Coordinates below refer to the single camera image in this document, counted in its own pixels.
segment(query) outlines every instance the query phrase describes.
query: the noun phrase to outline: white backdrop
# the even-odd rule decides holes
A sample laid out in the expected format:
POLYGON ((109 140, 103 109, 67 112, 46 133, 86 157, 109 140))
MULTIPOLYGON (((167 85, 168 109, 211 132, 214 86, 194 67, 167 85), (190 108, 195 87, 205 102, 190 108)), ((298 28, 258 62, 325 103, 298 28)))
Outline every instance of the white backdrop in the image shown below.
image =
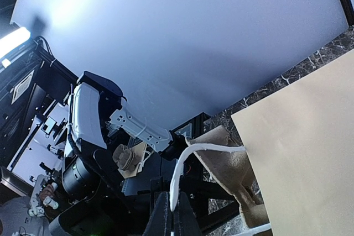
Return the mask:
POLYGON ((58 60, 113 80, 168 129, 223 110, 347 29, 339 0, 17 0, 14 22, 31 29, 35 17, 58 60))

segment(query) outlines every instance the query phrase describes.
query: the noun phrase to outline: white strap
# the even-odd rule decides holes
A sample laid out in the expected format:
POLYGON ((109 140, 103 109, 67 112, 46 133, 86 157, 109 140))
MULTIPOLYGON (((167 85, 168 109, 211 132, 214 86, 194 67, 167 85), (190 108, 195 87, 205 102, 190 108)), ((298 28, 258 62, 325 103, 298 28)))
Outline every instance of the white strap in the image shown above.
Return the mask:
POLYGON ((143 152, 143 158, 145 157, 145 153, 148 154, 148 156, 147 156, 143 161, 141 161, 141 162, 138 163, 138 167, 144 168, 145 162, 150 158, 150 156, 151 156, 151 154, 152 154, 150 151, 144 150, 144 152, 143 152))
POLYGON ((49 67, 51 67, 51 66, 52 66, 52 64, 53 64, 55 61, 56 61, 56 58, 55 58, 52 62, 50 62, 49 67))
POLYGON ((170 185, 170 209, 173 212, 176 208, 178 201, 179 179, 183 173, 183 163, 190 154, 199 150, 215 150, 224 152, 246 151, 243 146, 219 146, 214 144, 193 144, 186 148, 176 164, 175 171, 173 172, 171 185, 170 185))

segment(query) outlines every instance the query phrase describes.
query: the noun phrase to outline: tan cardboard sheet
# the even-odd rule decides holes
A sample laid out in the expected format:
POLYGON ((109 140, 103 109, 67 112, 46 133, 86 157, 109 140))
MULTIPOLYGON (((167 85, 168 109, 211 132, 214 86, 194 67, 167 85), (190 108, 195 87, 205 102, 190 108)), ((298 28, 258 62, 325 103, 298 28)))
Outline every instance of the tan cardboard sheet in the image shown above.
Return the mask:
POLYGON ((274 235, 354 235, 354 50, 232 119, 274 235))
MULTIPOLYGON (((132 151, 135 153, 135 156, 138 156, 140 158, 140 162, 143 162, 144 160, 144 151, 146 150, 148 144, 145 142, 141 142, 138 145, 135 145, 132 147, 132 151)), ((135 177, 138 173, 140 173, 143 170, 142 167, 137 166, 134 171, 122 171, 121 169, 118 169, 118 171, 121 173, 121 175, 124 177, 124 179, 127 178, 132 178, 135 177)))

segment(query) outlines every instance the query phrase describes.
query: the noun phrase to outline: white rope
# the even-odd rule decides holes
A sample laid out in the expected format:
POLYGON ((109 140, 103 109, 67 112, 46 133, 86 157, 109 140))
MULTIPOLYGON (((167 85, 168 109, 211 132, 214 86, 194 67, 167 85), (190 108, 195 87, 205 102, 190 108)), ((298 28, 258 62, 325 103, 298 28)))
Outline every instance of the white rope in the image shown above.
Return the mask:
POLYGON ((50 63, 49 67, 51 67, 55 61, 56 61, 56 58, 50 63))
POLYGON ((170 209, 173 212, 176 208, 179 192, 179 179, 183 171, 183 163, 190 154, 199 150, 215 150, 223 152, 246 151, 243 146, 219 146, 214 144, 193 144, 186 148, 176 164, 175 171, 173 172, 171 185, 170 185, 170 209))
POLYGON ((144 152, 143 152, 143 161, 139 162, 137 166, 141 167, 141 169, 143 169, 144 165, 145 165, 145 162, 151 157, 151 154, 152 154, 151 152, 149 152, 147 150, 144 150, 144 152))
POLYGON ((271 228, 272 227, 270 226, 270 223, 267 223, 265 225, 249 229, 249 230, 247 230, 245 232, 241 232, 241 233, 236 234, 234 236, 253 236, 253 235, 257 234, 257 233, 265 232, 267 230, 270 230, 271 228))

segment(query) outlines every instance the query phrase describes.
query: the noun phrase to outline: light fixture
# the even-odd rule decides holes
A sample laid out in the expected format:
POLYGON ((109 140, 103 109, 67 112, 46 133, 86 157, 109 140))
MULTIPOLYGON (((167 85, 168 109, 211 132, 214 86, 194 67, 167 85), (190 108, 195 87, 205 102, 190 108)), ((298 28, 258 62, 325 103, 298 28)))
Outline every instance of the light fixture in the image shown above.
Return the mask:
POLYGON ((25 27, 21 27, 0 39, 0 58, 23 44, 30 36, 31 33, 25 27))
POLYGON ((5 58, 4 60, 1 61, 1 64, 6 68, 9 65, 11 65, 11 61, 5 58))

